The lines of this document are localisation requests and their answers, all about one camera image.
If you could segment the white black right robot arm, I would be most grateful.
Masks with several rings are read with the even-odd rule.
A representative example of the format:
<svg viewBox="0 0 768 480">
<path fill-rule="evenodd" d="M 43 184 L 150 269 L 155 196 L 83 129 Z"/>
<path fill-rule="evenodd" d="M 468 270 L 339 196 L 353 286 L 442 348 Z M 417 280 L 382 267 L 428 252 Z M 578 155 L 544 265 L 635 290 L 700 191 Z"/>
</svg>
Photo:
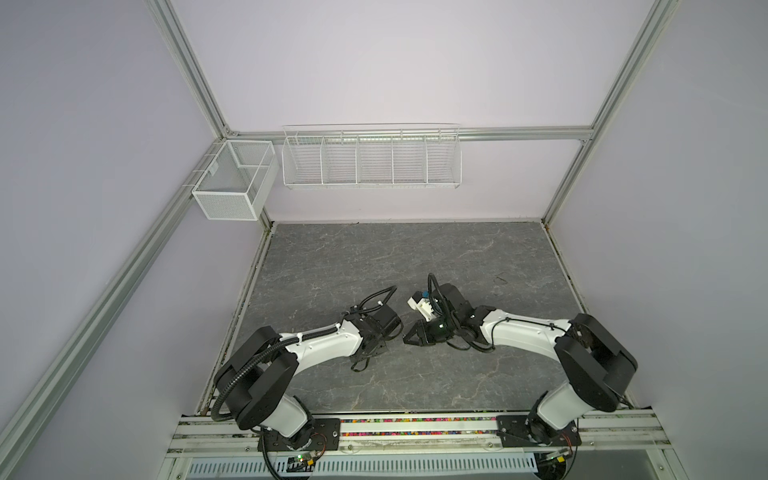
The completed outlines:
<svg viewBox="0 0 768 480">
<path fill-rule="evenodd" d="M 578 418 L 631 404 L 626 391 L 638 362 L 589 314 L 556 320 L 474 307 L 456 286 L 440 284 L 433 274 L 427 277 L 426 289 L 415 292 L 408 305 L 421 319 L 404 335 L 407 345 L 451 345 L 459 339 L 461 351 L 491 353 L 510 347 L 559 362 L 565 382 L 543 393 L 505 433 L 524 445 L 549 446 L 560 439 L 575 445 L 568 435 L 577 431 Z"/>
</svg>

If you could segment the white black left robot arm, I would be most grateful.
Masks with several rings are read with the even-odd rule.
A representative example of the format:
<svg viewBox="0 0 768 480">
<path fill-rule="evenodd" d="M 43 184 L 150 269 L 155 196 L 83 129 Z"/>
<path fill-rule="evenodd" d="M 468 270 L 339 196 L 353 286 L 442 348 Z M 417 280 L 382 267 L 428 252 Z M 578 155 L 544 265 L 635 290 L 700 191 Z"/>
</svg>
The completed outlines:
<svg viewBox="0 0 768 480">
<path fill-rule="evenodd" d="M 325 327 L 299 333 L 259 328 L 216 372 L 211 419 L 272 433 L 290 449 L 309 446 L 322 428 L 288 387 L 296 375 L 337 358 L 349 359 L 355 373 L 365 371 L 402 331 L 389 306 L 396 290 L 392 285 L 367 296 Z"/>
</svg>

